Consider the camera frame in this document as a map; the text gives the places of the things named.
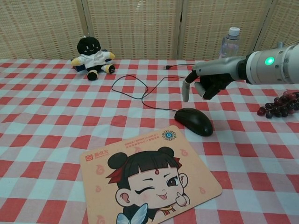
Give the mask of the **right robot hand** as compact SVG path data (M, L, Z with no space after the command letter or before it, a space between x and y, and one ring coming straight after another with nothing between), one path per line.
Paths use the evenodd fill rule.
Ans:
M233 56L210 61L202 61L195 64L191 73L182 84L182 99L189 100L190 84L195 83L198 94L210 100L221 90L224 90L231 82L245 80L247 59L243 56Z

